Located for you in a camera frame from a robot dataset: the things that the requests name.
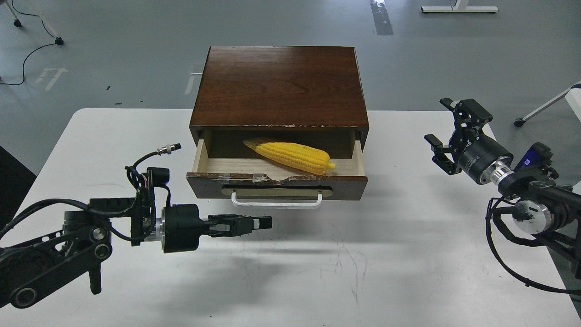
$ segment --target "screw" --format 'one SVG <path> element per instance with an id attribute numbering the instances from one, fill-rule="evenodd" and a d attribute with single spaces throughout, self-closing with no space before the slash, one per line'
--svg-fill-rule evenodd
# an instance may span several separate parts
<path id="1" fill-rule="evenodd" d="M 111 249 L 105 244 L 99 244 L 95 248 L 95 256 L 97 259 L 105 260 L 111 254 Z"/>
<path id="2" fill-rule="evenodd" d="M 102 239 L 105 238 L 105 236 L 107 236 L 107 230 L 105 228 L 95 228 L 93 230 L 93 238 L 97 241 L 100 241 Z"/>
<path id="3" fill-rule="evenodd" d="M 21 289 L 16 293 L 16 305 L 20 307 L 29 307 L 34 303 L 34 300 L 36 300 L 36 296 L 36 291 L 30 287 Z"/>

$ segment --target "wooden box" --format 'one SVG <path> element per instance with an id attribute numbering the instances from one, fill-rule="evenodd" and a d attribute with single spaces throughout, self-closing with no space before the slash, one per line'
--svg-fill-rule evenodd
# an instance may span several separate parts
<path id="1" fill-rule="evenodd" d="M 198 198 L 360 200 L 369 130 L 352 47 L 211 47 L 190 129 L 187 179 Z M 272 137 L 329 153 L 323 176 L 265 159 L 243 144 Z"/>

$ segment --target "gray floor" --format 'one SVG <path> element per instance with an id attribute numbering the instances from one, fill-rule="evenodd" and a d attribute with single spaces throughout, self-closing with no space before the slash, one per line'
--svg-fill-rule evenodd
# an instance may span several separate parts
<path id="1" fill-rule="evenodd" d="M 497 5 L 495 15 L 423 14 L 422 5 L 450 2 L 391 0 L 390 36 L 377 35 L 370 0 L 37 2 L 66 44 L 33 54 L 23 85 L 0 86 L 0 145 L 34 173 L 76 110 L 192 108 L 199 79 L 186 94 L 189 74 L 202 71 L 211 45 L 348 45 L 369 110 L 441 111 L 440 98 L 475 98 L 516 158 L 541 141 L 555 154 L 561 184 L 581 180 L 581 122 L 564 100 L 521 129 L 512 125 L 581 79 L 577 0 L 470 2 Z M 31 12 L 26 1 L 15 5 Z M 0 5 L 6 83 L 18 83 L 24 57 L 53 41 L 37 17 L 19 17 L 17 29 Z M 49 90 L 56 71 L 37 79 L 61 68 Z M 556 263 L 567 286 L 581 288 Z"/>

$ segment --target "silver metal joint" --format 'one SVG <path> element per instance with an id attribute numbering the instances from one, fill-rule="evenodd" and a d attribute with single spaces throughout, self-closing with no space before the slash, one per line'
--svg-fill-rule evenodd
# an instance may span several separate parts
<path id="1" fill-rule="evenodd" d="M 155 219 L 155 227 L 151 234 L 149 234 L 144 242 L 155 242 L 155 241 L 163 241 L 163 224 L 165 223 L 165 219 L 162 217 Z"/>
<path id="2" fill-rule="evenodd" d="M 489 182 L 494 183 L 496 186 L 506 178 L 508 175 L 514 173 L 512 169 L 508 166 L 508 161 L 510 157 L 503 156 L 499 157 L 496 161 L 490 164 L 483 172 L 480 174 L 480 183 L 486 184 Z"/>
<path id="3" fill-rule="evenodd" d="M 514 208 L 514 223 L 526 233 L 538 234 L 554 224 L 553 215 L 545 205 L 525 200 L 519 201 Z"/>
<path id="4" fill-rule="evenodd" d="M 107 236 L 107 230 L 105 228 L 95 228 L 92 233 L 93 239 L 100 241 Z"/>

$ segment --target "corn cob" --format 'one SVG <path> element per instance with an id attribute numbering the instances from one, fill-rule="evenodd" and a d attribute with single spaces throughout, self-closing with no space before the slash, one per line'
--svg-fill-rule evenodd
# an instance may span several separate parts
<path id="1" fill-rule="evenodd" d="M 315 175 L 324 175 L 327 169 L 335 169 L 327 152 L 302 144 L 280 142 L 267 138 L 253 138 L 244 145 L 256 153 L 292 168 Z"/>

